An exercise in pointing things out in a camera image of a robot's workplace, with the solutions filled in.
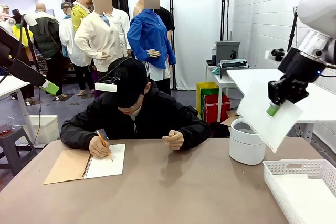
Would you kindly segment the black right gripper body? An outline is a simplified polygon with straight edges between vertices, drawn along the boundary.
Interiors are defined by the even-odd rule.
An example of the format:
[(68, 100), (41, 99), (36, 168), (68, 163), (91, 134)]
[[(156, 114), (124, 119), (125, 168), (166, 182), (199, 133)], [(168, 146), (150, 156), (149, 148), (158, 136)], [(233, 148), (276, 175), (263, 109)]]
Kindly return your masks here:
[(279, 80), (268, 82), (270, 100), (302, 100), (309, 93), (306, 87), (314, 83), (322, 74), (326, 65), (303, 55), (296, 48), (290, 48), (278, 70), (282, 72)]

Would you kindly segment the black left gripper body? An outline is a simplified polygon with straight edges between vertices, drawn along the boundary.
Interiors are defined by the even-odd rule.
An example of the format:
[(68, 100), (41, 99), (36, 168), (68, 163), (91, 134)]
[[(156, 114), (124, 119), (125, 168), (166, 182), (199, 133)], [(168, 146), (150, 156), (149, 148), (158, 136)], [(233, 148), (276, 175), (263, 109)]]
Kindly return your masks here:
[(20, 41), (1, 27), (1, 67), (11, 67), (20, 54)]

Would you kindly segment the person right hand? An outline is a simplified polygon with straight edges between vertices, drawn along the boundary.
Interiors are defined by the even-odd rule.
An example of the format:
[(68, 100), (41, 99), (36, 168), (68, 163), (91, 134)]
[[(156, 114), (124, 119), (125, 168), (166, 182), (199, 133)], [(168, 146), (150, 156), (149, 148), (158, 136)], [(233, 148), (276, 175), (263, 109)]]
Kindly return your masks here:
[(106, 140), (101, 139), (99, 136), (94, 136), (89, 143), (89, 152), (96, 158), (110, 157), (111, 150), (109, 146), (110, 144)]

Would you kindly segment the person left hand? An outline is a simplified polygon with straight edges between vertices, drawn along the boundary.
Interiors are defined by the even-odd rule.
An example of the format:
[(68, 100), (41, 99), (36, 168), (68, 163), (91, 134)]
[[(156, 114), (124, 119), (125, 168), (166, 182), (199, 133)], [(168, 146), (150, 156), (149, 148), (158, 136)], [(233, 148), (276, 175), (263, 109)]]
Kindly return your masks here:
[(176, 130), (170, 130), (167, 136), (162, 137), (162, 140), (173, 151), (180, 150), (184, 142), (183, 134)]

